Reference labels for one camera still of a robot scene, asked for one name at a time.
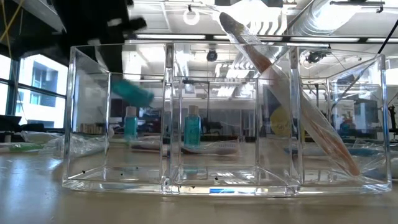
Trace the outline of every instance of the table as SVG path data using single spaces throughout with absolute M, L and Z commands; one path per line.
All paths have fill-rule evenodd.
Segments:
M 77 192 L 63 188 L 61 179 L 59 160 L 1 154 L 0 223 L 398 223 L 398 190 L 312 198 L 162 197 Z

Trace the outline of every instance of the bottle cap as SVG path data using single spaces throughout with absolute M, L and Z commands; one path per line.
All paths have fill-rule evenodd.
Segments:
M 137 108 L 134 106 L 126 107 L 126 117 L 137 116 Z
M 197 105 L 189 105 L 188 114 L 189 115 L 199 115 L 199 107 Z

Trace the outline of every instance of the plastic bag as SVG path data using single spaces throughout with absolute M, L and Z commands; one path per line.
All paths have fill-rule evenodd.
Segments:
M 59 133 L 41 133 L 35 131 L 21 131 L 21 136 L 26 142 L 48 142 L 61 137 Z
M 84 137 L 72 135 L 69 149 L 69 156 L 81 157 L 104 151 L 108 148 L 105 136 L 101 137 Z M 47 142 L 40 154 L 50 154 L 55 159 L 63 159 L 65 150 L 65 136 Z
M 271 84 L 269 85 L 270 91 L 286 111 L 291 111 L 289 94 L 290 77 L 278 67 L 272 67 L 272 64 L 277 59 L 277 56 L 275 56 L 276 53 L 270 50 L 272 48 L 262 45 L 261 41 L 255 35 L 250 34 L 246 26 L 238 23 L 225 12 L 220 14 L 220 25 L 232 43 L 246 44 L 236 45 L 236 47 L 251 61 L 264 78 L 271 80 Z M 285 54 L 286 52 L 286 48 L 281 48 L 278 55 Z M 307 132 L 335 164 L 348 175 L 360 175 L 357 164 L 349 154 L 338 133 L 318 108 L 311 104 L 307 97 L 307 94 L 300 87 L 300 120 Z

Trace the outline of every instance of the small teal bottle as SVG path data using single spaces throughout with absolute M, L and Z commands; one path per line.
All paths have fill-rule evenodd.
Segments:
M 128 106 L 124 117 L 124 138 L 134 140 L 137 138 L 137 108 Z
M 196 105 L 190 105 L 188 108 L 188 115 L 185 118 L 184 145 L 200 145 L 200 117 L 199 107 Z

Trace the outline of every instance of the yellow rope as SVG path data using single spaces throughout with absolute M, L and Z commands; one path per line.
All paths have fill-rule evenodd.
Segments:
M 1 3 L 2 3 L 2 18 L 4 20 L 4 27 L 7 27 L 6 5 L 4 3 L 4 0 L 2 0 Z M 8 36 L 8 32 L 6 32 L 6 39 L 7 39 L 7 46 L 8 46 L 8 54 L 9 54 L 9 57 L 12 58 L 11 45 L 10 45 L 10 39 L 9 39 L 9 36 Z
M 2 42 L 3 38 L 6 36 L 6 34 L 8 34 L 8 30 L 10 29 L 12 23 L 14 22 L 14 19 L 17 16 L 19 10 L 21 9 L 22 3 L 24 3 L 24 1 L 25 0 L 19 1 L 17 10 L 15 11 L 14 15 L 12 15 L 10 23 L 8 23 L 8 26 L 6 27 L 6 30 L 3 32 L 3 34 L 0 37 L 0 42 Z

